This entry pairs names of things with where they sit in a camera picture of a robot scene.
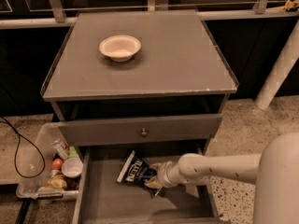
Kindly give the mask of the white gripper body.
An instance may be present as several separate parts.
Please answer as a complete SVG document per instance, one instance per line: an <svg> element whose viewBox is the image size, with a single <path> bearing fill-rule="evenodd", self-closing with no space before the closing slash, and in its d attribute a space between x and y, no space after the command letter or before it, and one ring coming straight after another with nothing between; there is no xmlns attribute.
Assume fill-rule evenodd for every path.
<svg viewBox="0 0 299 224"><path fill-rule="evenodd" d="M176 162L163 162L157 172L158 181L164 188L173 188L181 181L181 175Z"/></svg>

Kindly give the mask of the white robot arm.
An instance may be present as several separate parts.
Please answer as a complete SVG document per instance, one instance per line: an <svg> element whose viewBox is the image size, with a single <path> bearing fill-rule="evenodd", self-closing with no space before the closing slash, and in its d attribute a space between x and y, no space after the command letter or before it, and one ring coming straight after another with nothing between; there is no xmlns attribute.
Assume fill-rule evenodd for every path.
<svg viewBox="0 0 299 224"><path fill-rule="evenodd" d="M285 133L260 154L208 157L189 153L154 163L151 189L198 184L217 176L255 186L253 224L299 224L299 133Z"/></svg>

